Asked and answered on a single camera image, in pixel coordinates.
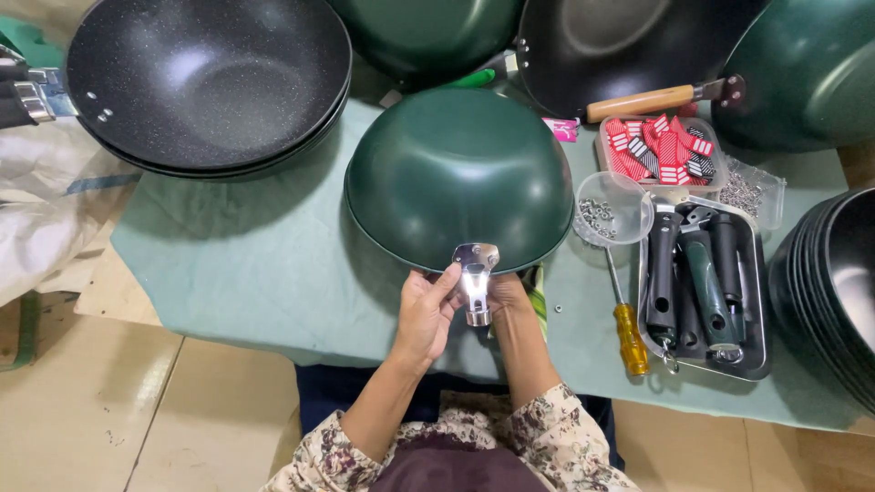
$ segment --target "speckled nonstick coating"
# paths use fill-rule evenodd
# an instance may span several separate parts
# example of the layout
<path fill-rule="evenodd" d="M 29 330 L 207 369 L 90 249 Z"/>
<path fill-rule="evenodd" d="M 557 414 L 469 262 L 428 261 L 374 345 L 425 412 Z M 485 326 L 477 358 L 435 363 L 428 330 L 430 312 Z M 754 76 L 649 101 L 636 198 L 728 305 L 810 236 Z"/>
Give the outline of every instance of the speckled nonstick coating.
<path fill-rule="evenodd" d="M 73 37 L 66 84 L 100 140 L 208 170 L 303 142 L 333 113 L 351 67 L 346 28 L 325 0 L 108 0 Z"/>

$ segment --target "green handle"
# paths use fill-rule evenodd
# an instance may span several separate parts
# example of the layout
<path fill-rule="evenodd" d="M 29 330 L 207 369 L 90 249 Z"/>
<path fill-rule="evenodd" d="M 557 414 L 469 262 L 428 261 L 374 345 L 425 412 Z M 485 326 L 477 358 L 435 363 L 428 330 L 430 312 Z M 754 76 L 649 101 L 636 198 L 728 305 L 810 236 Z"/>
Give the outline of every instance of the green handle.
<path fill-rule="evenodd" d="M 711 261 L 711 240 L 703 230 L 682 234 L 678 239 L 689 261 L 689 269 L 699 299 L 699 317 L 708 348 L 711 350 L 735 350 L 739 348 L 732 317 L 726 307 L 723 291 Z"/>
<path fill-rule="evenodd" d="M 457 81 L 445 84 L 451 88 L 480 88 L 495 80 L 495 71 L 492 68 L 484 68 L 473 74 L 466 75 Z"/>

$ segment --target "hand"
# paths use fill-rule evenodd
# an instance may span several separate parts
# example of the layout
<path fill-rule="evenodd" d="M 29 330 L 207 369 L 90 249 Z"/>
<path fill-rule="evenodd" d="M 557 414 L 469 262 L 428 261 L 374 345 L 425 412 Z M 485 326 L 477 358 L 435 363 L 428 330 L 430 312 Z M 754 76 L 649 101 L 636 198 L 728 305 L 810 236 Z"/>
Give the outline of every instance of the hand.
<path fill-rule="evenodd" d="M 509 317 L 534 316 L 535 308 L 515 273 L 489 278 L 486 303 L 497 327 L 506 325 Z"/>
<path fill-rule="evenodd" d="M 462 267 L 451 264 L 432 284 L 420 270 L 411 270 L 401 289 L 401 311 L 394 355 L 423 372 L 446 348 L 452 315 L 462 306 L 462 297 L 453 288 Z"/>

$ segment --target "green tablecloth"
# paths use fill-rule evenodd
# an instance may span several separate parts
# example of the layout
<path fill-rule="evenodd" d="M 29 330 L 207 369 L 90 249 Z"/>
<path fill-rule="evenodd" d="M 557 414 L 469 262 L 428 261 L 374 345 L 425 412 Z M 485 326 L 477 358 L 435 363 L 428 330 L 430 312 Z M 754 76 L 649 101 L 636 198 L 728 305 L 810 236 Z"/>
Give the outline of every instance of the green tablecloth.
<path fill-rule="evenodd" d="M 273 178 L 207 184 L 143 176 L 112 243 L 162 323 L 302 364 L 379 363 L 393 339 L 407 269 L 356 229 L 341 193 L 355 145 L 380 111 L 351 100 L 338 129 L 298 168 Z M 595 136 L 594 128 L 581 129 L 575 144 L 563 144 L 575 186 L 598 170 Z M 764 234 L 766 258 L 806 210 L 846 189 L 834 151 L 744 157 L 788 182 L 784 225 Z M 574 391 L 796 426 L 844 429 L 857 418 L 780 343 L 773 374 L 759 383 L 692 368 L 671 376 L 658 363 L 654 374 L 630 382 L 618 355 L 604 256 L 582 246 L 569 236 L 546 263 L 545 279 L 549 350 Z M 632 251 L 614 251 L 627 285 Z M 501 378 L 497 345 L 462 318 L 435 369 Z"/>

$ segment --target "wooden handle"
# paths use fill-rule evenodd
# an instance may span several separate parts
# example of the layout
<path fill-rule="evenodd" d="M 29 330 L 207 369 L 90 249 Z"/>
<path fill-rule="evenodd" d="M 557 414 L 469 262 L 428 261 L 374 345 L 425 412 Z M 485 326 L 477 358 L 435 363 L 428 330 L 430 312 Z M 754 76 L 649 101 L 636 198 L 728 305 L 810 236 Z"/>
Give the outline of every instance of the wooden handle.
<path fill-rule="evenodd" d="M 586 106 L 586 121 L 598 123 L 611 115 L 640 115 L 674 108 L 693 100 L 693 86 L 678 86 L 627 95 Z"/>

